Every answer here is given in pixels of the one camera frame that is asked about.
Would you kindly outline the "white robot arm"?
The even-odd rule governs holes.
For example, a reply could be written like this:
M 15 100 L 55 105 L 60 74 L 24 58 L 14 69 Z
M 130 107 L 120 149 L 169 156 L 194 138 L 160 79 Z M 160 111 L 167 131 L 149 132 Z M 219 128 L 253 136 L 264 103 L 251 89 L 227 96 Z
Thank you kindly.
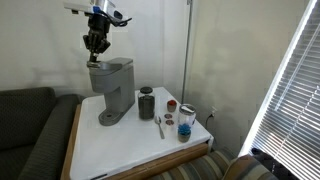
M 96 62 L 97 57 L 104 53 L 111 43 L 107 40 L 110 25 L 124 27 L 127 21 L 110 0 L 89 0 L 88 4 L 64 2 L 65 9 L 73 14 L 83 12 L 88 17 L 89 31 L 83 36 L 85 47 L 90 51 L 90 62 Z

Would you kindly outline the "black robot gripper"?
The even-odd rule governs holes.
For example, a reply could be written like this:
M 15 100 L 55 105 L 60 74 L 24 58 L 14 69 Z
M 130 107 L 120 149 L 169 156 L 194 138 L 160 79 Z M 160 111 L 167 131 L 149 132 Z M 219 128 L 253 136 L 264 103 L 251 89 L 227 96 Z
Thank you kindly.
M 93 14 L 88 20 L 88 27 L 88 34 L 83 36 L 83 40 L 86 48 L 91 52 L 89 61 L 98 62 L 98 54 L 105 52 L 111 45 L 107 40 L 110 22 L 104 16 Z

